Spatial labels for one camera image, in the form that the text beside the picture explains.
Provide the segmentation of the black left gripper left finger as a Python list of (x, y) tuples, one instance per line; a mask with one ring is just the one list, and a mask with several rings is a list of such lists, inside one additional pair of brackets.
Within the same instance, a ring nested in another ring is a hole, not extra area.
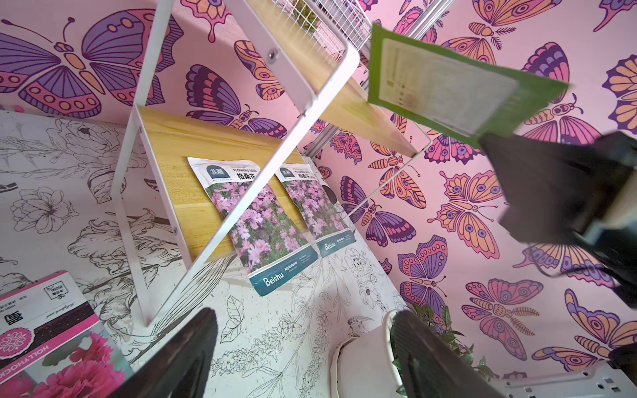
[(112, 397), (202, 397), (217, 342), (217, 315), (202, 309)]

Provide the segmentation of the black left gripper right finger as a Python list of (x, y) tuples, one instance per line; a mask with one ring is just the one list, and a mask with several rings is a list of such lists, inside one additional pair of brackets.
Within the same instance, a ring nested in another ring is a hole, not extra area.
[(393, 317), (391, 343), (408, 397), (501, 396), (409, 310)]

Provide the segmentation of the pink hollyhock seed bag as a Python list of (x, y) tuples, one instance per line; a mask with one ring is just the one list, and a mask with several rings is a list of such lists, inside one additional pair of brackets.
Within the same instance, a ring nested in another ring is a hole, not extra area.
[(3, 397), (107, 397), (133, 376), (68, 272), (2, 282)]

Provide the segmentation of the green seed bag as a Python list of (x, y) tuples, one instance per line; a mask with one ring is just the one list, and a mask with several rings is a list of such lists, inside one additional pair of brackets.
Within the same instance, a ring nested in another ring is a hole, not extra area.
[(368, 101), (475, 148), (509, 137), (567, 83), (462, 56), (373, 25)]

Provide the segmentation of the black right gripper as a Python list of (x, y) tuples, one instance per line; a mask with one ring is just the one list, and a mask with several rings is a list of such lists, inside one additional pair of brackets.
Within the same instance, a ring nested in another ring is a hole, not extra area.
[(504, 191), (499, 223), (550, 278), (607, 286), (636, 306), (636, 141), (616, 131), (573, 145), (513, 135), (479, 141)]

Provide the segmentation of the purple flower seed bag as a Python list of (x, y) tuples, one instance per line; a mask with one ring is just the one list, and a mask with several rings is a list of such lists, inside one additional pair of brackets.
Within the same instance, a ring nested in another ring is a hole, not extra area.
[[(260, 167), (249, 160), (189, 157), (192, 171), (222, 217), (247, 193)], [(266, 296), (318, 260), (318, 253), (280, 205), (269, 185), (230, 229), (229, 237), (251, 285)]]
[(276, 172), (325, 258), (354, 243), (353, 232), (307, 164), (283, 164)]

